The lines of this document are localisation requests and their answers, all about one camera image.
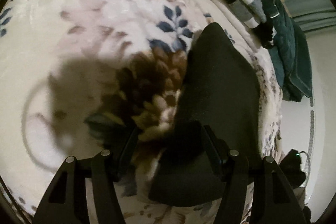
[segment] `folded clothes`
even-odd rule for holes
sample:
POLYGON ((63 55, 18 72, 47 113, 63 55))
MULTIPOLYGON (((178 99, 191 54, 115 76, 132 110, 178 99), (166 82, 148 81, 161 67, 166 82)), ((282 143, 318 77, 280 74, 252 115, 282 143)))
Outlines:
POLYGON ((261 0, 264 12, 276 29, 274 48, 269 50, 283 97, 300 102, 312 96, 312 72, 307 40, 289 17, 281 0, 261 0))
POLYGON ((263 11, 261 0, 226 0, 236 16, 259 37, 265 48, 273 47, 275 29, 263 11))
POLYGON ((244 38, 253 52, 257 52, 261 47, 260 39, 246 24, 237 18, 232 9, 230 9, 229 4, 225 0, 211 1, 219 8, 223 15, 229 20, 229 22, 235 26, 239 34, 244 38))

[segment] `metal bolt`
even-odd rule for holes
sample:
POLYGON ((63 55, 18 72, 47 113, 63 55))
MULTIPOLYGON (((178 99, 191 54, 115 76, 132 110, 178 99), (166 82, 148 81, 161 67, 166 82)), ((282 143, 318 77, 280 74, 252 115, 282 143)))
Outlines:
POLYGON ((70 157, 67 157, 67 158, 66 158, 66 162, 69 163, 69 164, 70 164, 71 162, 73 162, 74 160, 75 160, 75 157, 73 157, 73 156, 70 156, 70 157))
POLYGON ((110 150, 103 150, 102 152, 101 152, 101 155, 102 156, 104 156, 104 157, 106 157, 106 156, 108 156, 108 155, 110 155, 111 154, 111 151, 110 150))
POLYGON ((239 152, 237 150, 230 150, 230 155, 233 156, 233 157, 237 157, 239 155, 239 152))
POLYGON ((266 161, 272 163, 274 161, 272 156, 266 156, 266 161))

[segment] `wire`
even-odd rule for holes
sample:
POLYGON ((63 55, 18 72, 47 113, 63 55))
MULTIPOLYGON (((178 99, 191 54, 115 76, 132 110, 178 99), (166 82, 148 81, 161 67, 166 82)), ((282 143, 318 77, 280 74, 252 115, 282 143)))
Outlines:
POLYGON ((24 215, 22 208, 16 203, 16 200, 13 198, 13 196, 11 195, 10 191, 8 190, 5 182, 3 181, 1 175, 0 175, 0 185, 3 187, 3 189, 5 190, 6 194, 8 195, 9 199, 11 200, 11 202, 13 203, 15 209, 17 210, 17 212, 19 213, 19 215, 21 216, 21 218, 23 219, 25 224, 30 224, 30 221, 28 220, 28 218, 24 215))
POLYGON ((308 161, 308 174, 307 174, 307 177, 306 177, 306 180, 305 180, 305 184, 304 184, 304 187, 306 188, 307 187, 307 184, 308 184, 308 180, 309 180, 309 177, 310 177, 310 157, 308 155, 308 153, 306 151, 301 151, 299 154, 305 154, 306 157, 307 157, 307 161, 308 161))

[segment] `floral bedspread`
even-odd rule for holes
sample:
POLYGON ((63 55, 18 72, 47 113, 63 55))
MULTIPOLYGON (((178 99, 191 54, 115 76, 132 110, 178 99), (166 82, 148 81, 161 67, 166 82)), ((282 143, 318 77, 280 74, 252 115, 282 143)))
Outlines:
MULTIPOLYGON (((213 222, 220 200, 175 208, 153 204, 147 194, 164 150, 155 140, 172 125, 187 53, 214 21, 255 68, 260 153, 278 159, 282 94, 269 54, 251 50, 210 0, 8 0, 0 13, 0 100, 7 106, 0 117, 8 132, 0 171, 27 217, 65 157, 102 150, 83 122, 102 112, 143 130, 132 168, 115 185, 126 223, 213 222)), ((250 185, 245 223, 252 193, 250 185)), ((89 214, 96 223, 93 202, 89 214)))

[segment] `black bracket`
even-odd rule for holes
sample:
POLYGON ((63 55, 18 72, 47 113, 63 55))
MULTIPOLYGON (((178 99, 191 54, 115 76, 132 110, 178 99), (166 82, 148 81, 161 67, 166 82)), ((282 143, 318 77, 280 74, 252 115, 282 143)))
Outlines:
POLYGON ((286 176, 273 157, 263 158, 254 178, 250 224, 306 224, 300 205, 286 176))
POLYGON ((92 178, 93 196, 100 224, 125 224, 113 182, 126 173, 138 141, 138 128, 124 131, 110 150, 77 160, 70 156, 58 169, 33 218, 33 224, 90 224, 85 178, 92 178))
POLYGON ((214 224, 240 224, 249 178, 248 160, 237 150, 230 150, 225 141, 219 140, 209 126, 204 126, 202 142, 213 172, 219 175, 222 181, 226 181, 214 224))

